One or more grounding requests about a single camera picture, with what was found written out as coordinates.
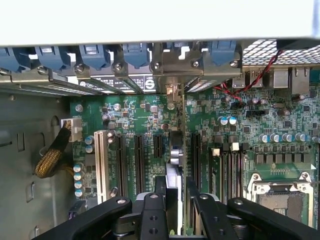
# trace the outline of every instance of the white pci slot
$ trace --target white pci slot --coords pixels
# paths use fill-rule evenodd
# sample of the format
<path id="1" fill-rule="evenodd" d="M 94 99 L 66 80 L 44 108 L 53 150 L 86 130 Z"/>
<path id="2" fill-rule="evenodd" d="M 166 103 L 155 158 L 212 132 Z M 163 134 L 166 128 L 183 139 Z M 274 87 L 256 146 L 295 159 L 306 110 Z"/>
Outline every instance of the white pci slot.
<path id="1" fill-rule="evenodd" d="M 98 204 L 109 199 L 107 130 L 94 132 L 96 189 Z"/>

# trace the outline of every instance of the black pcie slot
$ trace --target black pcie slot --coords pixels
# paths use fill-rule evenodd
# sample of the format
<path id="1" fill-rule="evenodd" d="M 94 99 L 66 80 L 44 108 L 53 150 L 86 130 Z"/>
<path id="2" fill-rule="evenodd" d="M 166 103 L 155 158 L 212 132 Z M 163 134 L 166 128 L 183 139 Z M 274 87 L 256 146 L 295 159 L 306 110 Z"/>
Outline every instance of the black pcie slot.
<path id="1" fill-rule="evenodd" d="M 200 153 L 201 153 L 201 135 L 198 132 L 193 132 L 191 134 L 191 155 L 192 155 L 192 176 L 195 182 L 196 187 L 201 188 L 201 162 L 200 162 Z"/>
<path id="2" fill-rule="evenodd" d="M 140 194 L 140 193 L 144 193 L 146 189 L 145 141 L 144 141 L 143 134 L 134 135 L 134 159 L 135 159 L 136 194 Z"/>
<path id="3" fill-rule="evenodd" d="M 116 146 L 116 164 L 118 175 L 118 192 L 120 196 L 128 196 L 128 182 L 127 182 L 127 154 L 126 154 L 126 138 L 124 135 L 118 135 L 115 138 Z"/>
<path id="4" fill-rule="evenodd" d="M 153 135 L 153 147 L 154 147 L 154 157 L 162 158 L 163 155 L 163 142 L 162 142 L 162 134 L 155 133 Z"/>

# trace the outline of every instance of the red and black wire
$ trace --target red and black wire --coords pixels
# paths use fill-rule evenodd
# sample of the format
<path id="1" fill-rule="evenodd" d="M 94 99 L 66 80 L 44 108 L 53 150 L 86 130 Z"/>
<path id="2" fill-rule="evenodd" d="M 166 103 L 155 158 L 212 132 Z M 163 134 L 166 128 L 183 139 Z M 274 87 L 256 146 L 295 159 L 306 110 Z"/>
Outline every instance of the red and black wire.
<path id="1" fill-rule="evenodd" d="M 214 86 L 215 89 L 222 91 L 225 94 L 228 94 L 229 96 L 233 97 L 234 99 L 237 99 L 241 102 L 241 98 L 239 96 L 237 96 L 237 94 L 241 93 L 241 92 L 245 92 L 247 90 L 249 90 L 250 88 L 252 88 L 254 85 L 256 85 L 258 83 L 258 81 L 264 76 L 265 73 L 267 73 L 270 68 L 271 65 L 274 64 L 277 60 L 280 54 L 282 54 L 284 51 L 283 50 L 278 50 L 278 52 L 270 59 L 269 63 L 267 64 L 267 66 L 265 66 L 265 68 L 263 69 L 263 71 L 256 77 L 256 79 L 248 86 L 245 86 L 241 89 L 238 89 L 234 92 L 231 92 L 228 88 L 227 88 L 227 84 L 225 82 L 223 82 L 222 84 L 218 85 L 218 86 Z"/>

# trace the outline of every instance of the metal mesh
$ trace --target metal mesh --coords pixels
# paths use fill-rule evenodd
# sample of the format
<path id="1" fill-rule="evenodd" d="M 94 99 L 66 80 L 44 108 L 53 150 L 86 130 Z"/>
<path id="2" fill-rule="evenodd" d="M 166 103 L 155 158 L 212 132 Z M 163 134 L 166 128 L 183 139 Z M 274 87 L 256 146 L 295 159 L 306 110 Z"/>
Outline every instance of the metal mesh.
<path id="1" fill-rule="evenodd" d="M 243 51 L 243 65 L 266 65 L 277 53 L 275 39 L 260 39 Z M 273 65 L 320 64 L 320 45 L 303 50 L 285 50 Z"/>

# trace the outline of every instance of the blue plastic clip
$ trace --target blue plastic clip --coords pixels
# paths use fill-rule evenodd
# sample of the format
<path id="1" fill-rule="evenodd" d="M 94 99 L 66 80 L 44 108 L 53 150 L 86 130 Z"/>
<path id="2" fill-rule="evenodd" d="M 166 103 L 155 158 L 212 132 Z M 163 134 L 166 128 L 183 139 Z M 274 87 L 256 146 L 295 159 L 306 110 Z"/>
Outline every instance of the blue plastic clip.
<path id="1" fill-rule="evenodd" d="M 146 43 L 123 44 L 124 60 L 134 66 L 135 69 L 148 66 L 150 63 L 150 54 Z"/>
<path id="2" fill-rule="evenodd" d="M 106 45 L 80 45 L 82 61 L 96 70 L 108 68 L 111 65 L 110 53 Z"/>
<path id="3" fill-rule="evenodd" d="M 221 66 L 234 60 L 236 41 L 211 41 L 207 43 L 212 63 Z"/>
<path id="4" fill-rule="evenodd" d="M 35 52 L 46 68 L 61 71 L 71 67 L 71 58 L 65 46 L 36 46 Z"/>
<path id="5" fill-rule="evenodd" d="M 23 47 L 0 47 L 0 68 L 14 73 L 30 70 L 31 60 L 27 49 Z"/>

